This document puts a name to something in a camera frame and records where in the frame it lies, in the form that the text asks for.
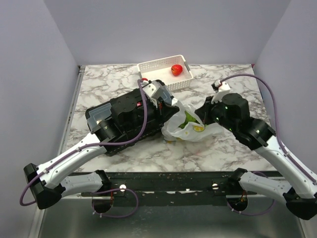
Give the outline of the green fake guava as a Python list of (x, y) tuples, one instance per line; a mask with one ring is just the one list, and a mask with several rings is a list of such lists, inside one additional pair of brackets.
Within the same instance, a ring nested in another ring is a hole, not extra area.
[(189, 122), (195, 122), (197, 123), (198, 121), (196, 120), (195, 117), (193, 117), (192, 115), (190, 115), (187, 111), (185, 111), (185, 120), (182, 124), (179, 125), (179, 128), (184, 129), (185, 126), (189, 123)]

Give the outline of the white lemon print plastic bag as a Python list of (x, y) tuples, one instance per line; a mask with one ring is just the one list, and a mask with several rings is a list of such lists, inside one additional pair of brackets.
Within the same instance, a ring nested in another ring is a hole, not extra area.
[[(191, 104), (184, 105), (180, 101), (175, 104), (179, 112), (174, 114), (161, 129), (162, 135), (166, 141), (189, 141), (200, 142), (210, 139), (214, 136), (224, 134), (224, 129), (217, 123), (205, 124), (195, 113), (195, 108)], [(198, 121), (189, 122), (184, 129), (179, 128), (185, 120), (185, 111), (196, 118)]]

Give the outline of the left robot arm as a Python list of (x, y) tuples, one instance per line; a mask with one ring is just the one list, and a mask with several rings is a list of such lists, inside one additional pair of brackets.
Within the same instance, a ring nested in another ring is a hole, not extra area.
[(39, 209), (46, 209), (76, 193), (106, 195), (111, 189), (105, 172), (96, 170), (83, 176), (71, 173), (99, 155), (112, 156), (156, 134), (179, 112), (173, 96), (155, 99), (140, 93), (123, 95), (110, 101), (110, 105), (109, 117), (97, 123), (78, 144), (43, 164), (29, 163), (24, 167), (25, 189), (31, 191), (34, 201), (25, 203), (21, 195), (20, 205), (36, 204)]

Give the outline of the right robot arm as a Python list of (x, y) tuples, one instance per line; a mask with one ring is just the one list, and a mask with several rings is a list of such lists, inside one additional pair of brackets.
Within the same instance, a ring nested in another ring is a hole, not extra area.
[(233, 194), (255, 192), (284, 204), (296, 217), (310, 220), (317, 214), (317, 176), (296, 157), (284, 152), (277, 134), (265, 121), (250, 116), (249, 104), (237, 93), (221, 102), (207, 97), (195, 113), (206, 125), (217, 123), (233, 133), (236, 140), (265, 158), (285, 178), (277, 181), (238, 168), (228, 178), (226, 188)]

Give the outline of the red fake apple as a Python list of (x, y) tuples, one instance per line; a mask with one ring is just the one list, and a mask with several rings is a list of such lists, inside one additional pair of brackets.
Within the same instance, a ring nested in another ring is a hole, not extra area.
[(183, 67), (180, 64), (174, 64), (170, 70), (173, 76), (179, 76), (183, 72)]

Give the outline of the black plastic toolbox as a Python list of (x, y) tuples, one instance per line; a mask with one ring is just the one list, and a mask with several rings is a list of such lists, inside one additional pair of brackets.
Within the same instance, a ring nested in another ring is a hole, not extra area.
[(99, 140), (144, 140), (160, 133), (164, 123), (180, 111), (161, 80), (142, 81), (141, 87), (86, 110), (88, 128)]

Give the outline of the white perforated plastic basket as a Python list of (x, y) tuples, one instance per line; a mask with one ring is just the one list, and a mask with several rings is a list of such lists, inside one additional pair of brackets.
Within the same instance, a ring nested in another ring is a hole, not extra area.
[[(183, 71), (178, 76), (172, 74), (172, 66), (179, 64)], [(161, 59), (150, 60), (137, 64), (139, 76), (148, 80), (161, 80), (170, 91), (189, 88), (194, 78), (185, 58), (175, 55)]]

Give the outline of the black mounting rail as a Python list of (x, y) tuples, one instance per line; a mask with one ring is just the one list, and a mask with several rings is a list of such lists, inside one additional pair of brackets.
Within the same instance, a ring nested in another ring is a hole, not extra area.
[(229, 197), (244, 192), (231, 181), (233, 172), (108, 172), (105, 189), (113, 192), (93, 195), (83, 192), (98, 207), (139, 206), (225, 206)]

